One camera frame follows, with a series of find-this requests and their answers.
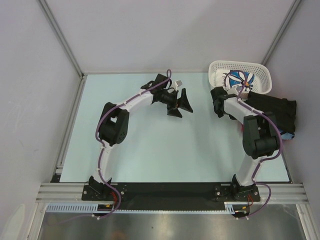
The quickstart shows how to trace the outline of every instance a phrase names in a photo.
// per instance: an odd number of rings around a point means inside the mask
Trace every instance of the small white object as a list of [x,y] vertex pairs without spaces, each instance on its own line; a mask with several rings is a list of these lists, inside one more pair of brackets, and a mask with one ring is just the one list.
[[173,83],[173,88],[174,88],[174,90],[178,90],[178,88],[180,87],[182,85],[182,81],[181,80],[178,80],[178,81],[175,81],[174,83]]
[[272,89],[272,81],[269,70],[258,63],[241,62],[241,61],[214,61],[210,64],[208,70],[209,83],[211,88],[219,87],[221,82],[216,83],[217,70],[241,70],[252,73],[255,76],[252,91],[258,94],[267,94]]

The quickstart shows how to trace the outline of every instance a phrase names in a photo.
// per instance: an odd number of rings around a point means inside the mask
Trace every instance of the black cloth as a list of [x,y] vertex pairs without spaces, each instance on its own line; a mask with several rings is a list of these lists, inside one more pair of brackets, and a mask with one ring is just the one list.
[[250,91],[246,104],[262,112],[272,112],[275,115],[276,125],[286,133],[295,134],[297,102],[286,98],[277,98]]

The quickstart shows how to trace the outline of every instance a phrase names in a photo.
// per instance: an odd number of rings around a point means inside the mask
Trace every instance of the orange wire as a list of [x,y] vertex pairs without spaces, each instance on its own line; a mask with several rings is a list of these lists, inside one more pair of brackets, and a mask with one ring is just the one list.
[[254,200],[253,200],[253,198],[251,197],[250,194],[248,195],[248,202],[249,201],[251,201],[251,204],[249,204],[249,207],[251,207],[254,204]]

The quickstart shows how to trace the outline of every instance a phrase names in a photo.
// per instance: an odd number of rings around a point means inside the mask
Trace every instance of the metal frame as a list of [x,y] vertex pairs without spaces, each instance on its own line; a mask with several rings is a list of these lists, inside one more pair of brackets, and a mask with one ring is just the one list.
[[27,240],[37,240],[38,239],[40,229],[42,226],[42,222],[45,217],[46,208],[47,208],[47,203],[37,203],[36,204],[36,210],[35,210],[34,216],[32,218],[32,225],[26,235]]
[[80,105],[80,102],[81,102],[81,97],[82,97],[82,94],[83,94],[84,89],[85,89],[86,80],[87,80],[87,75],[85,75],[85,76],[83,76],[81,78],[80,83],[78,85],[78,89],[76,91],[76,94],[75,94],[75,97],[74,97],[74,100],[73,100],[71,112],[70,112],[70,115],[69,115],[69,118],[68,118],[68,122],[67,122],[67,125],[65,127],[64,135],[63,135],[63,138],[62,138],[62,142],[61,142],[61,145],[60,145],[60,148],[59,148],[59,153],[58,153],[58,156],[57,156],[57,159],[56,159],[56,163],[54,165],[54,169],[53,169],[53,172],[51,174],[52,176],[54,174],[61,174],[62,173],[62,168],[63,168],[64,161],[65,161],[65,158],[66,158],[67,149],[68,149],[70,138],[71,138],[71,133],[72,133],[72,130],[73,130],[74,125],[75,125],[76,116],[77,116],[79,105]]
[[[46,0],[37,0],[45,17],[47,18],[54,34],[56,35],[58,41],[60,42],[62,48],[67,54],[68,59],[71,61],[73,68],[80,77],[80,83],[77,89],[77,93],[72,105],[69,120],[65,129],[65,134],[63,136],[60,151],[57,156],[57,161],[54,169],[54,173],[61,174],[62,167],[64,164],[66,152],[68,149],[71,133],[73,130],[74,122],[80,105],[80,100],[84,90],[86,75],[81,71],[81,68],[71,51],[71,48],[64,37],[52,11]],[[285,19],[283,20],[276,36],[274,37],[267,53],[265,54],[261,64],[266,65],[274,53],[279,41],[284,35],[286,29],[293,20],[294,15],[298,11],[302,0],[294,0]],[[315,221],[312,217],[312,212],[310,209],[309,201],[305,193],[305,189],[302,184],[291,184],[291,183],[272,183],[270,184],[272,195],[269,204],[296,204],[299,212],[300,220],[305,232],[307,239],[315,240],[319,238],[319,232],[315,225]],[[34,209],[34,216],[32,218],[32,223],[30,224],[29,232],[27,235],[28,240],[36,240],[39,236],[42,221],[46,212],[46,208],[49,203],[73,203],[73,204],[83,204],[83,203],[111,203],[110,201],[82,201],[84,183],[43,183],[39,189],[39,193],[36,198],[36,205]],[[266,200],[269,194],[269,190],[264,186],[259,186],[259,192],[261,197],[261,204]]]
[[84,74],[82,73],[80,66],[73,54],[73,52],[71,51],[71,48],[64,36],[64,34],[62,33],[52,11],[50,10],[50,7],[48,5],[48,3],[46,2],[46,0],[37,0],[37,2],[39,3],[43,14],[45,15],[46,19],[48,20],[52,31],[54,32],[54,34],[56,35],[58,41],[60,42],[63,50],[65,51],[67,57],[69,58],[74,70],[76,71],[76,73],[79,75],[80,78],[82,78],[84,76]]
[[281,38],[283,37],[283,35],[285,34],[286,30],[288,29],[290,23],[293,20],[293,17],[295,16],[295,14],[298,12],[299,7],[301,6],[303,0],[294,0],[292,5],[290,6],[290,9],[288,11],[288,13],[286,14],[278,32],[276,33],[268,51],[266,52],[266,54],[263,57],[263,60],[261,62],[262,65],[267,65],[267,63],[269,62],[270,57],[272,56],[272,54],[274,53],[276,47],[278,46]]
[[[111,204],[112,201],[82,201],[84,183],[42,183],[36,197],[37,203],[103,203]],[[272,195],[268,204],[308,204],[308,198],[302,183],[272,183]],[[263,204],[269,195],[265,186],[258,186],[261,202]]]

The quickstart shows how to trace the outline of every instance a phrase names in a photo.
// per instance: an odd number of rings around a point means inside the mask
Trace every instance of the metal floor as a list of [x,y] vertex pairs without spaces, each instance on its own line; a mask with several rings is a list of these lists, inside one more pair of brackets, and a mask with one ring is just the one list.
[[268,205],[249,220],[222,214],[117,213],[96,220],[46,213],[39,240],[305,240],[296,205]]

